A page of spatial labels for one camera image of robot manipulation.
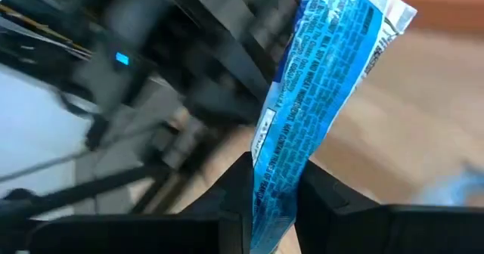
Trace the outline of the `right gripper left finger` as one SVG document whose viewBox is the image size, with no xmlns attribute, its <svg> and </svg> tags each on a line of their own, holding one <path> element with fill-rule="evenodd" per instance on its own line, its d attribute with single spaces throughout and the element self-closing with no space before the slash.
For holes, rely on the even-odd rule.
<svg viewBox="0 0 484 254">
<path fill-rule="evenodd" d="M 253 163 L 243 153 L 204 194 L 177 214 L 75 215 L 29 237 L 31 253 L 248 253 Z"/>
</svg>

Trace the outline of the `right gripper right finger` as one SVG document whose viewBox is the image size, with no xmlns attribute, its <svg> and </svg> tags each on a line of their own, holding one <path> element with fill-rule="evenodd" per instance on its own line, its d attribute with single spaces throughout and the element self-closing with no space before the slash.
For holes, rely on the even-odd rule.
<svg viewBox="0 0 484 254">
<path fill-rule="evenodd" d="M 483 210 L 382 205 L 308 162 L 299 180 L 296 234 L 303 253 L 483 254 Z"/>
</svg>

